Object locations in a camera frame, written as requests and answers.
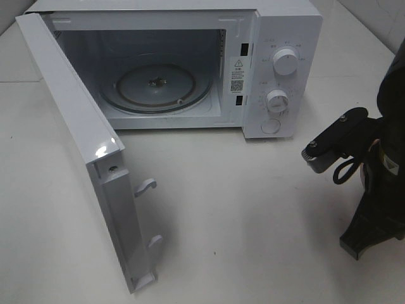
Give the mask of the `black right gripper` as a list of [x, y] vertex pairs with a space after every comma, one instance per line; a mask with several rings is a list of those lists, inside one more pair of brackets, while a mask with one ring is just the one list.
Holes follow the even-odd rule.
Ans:
[[364, 194], [339, 239], [355, 260], [372, 246], [404, 239], [404, 122], [368, 118], [362, 139]]

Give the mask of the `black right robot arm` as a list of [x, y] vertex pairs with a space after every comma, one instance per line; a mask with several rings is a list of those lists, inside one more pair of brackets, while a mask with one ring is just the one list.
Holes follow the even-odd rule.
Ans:
[[380, 84], [377, 106], [383, 124], [363, 162], [364, 194], [340, 237], [355, 260], [371, 246], [404, 239], [404, 46]]

